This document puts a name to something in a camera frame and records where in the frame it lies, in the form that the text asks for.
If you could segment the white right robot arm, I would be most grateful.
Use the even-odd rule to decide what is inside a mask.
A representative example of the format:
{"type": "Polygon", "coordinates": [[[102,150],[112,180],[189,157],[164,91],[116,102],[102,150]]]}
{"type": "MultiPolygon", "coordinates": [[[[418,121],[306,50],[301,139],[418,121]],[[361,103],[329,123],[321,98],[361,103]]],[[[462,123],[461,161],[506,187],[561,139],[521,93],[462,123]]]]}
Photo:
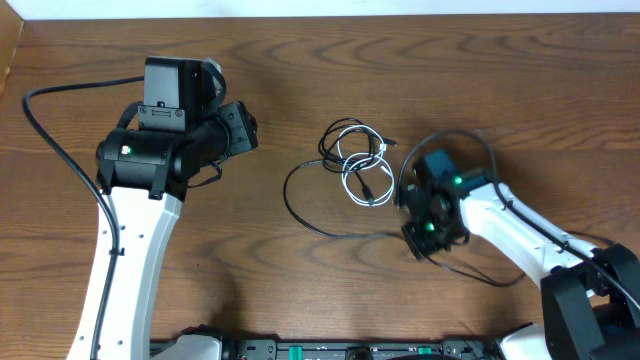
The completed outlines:
{"type": "Polygon", "coordinates": [[[540,289],[543,322],[497,342],[501,359],[636,359],[639,259],[621,244],[599,248],[563,231],[485,175],[426,171],[398,190],[403,228],[425,259],[462,236],[479,236],[540,289]]]}

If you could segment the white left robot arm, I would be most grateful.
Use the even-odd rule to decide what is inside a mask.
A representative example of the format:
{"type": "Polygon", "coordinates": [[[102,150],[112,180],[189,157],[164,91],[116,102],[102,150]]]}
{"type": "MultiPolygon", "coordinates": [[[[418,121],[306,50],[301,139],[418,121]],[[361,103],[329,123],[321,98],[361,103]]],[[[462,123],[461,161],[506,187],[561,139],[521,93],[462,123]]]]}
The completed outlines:
{"type": "Polygon", "coordinates": [[[71,359],[147,359],[166,248],[203,168],[255,149],[257,123],[240,102],[207,115],[131,104],[96,151],[96,251],[71,359]]]}

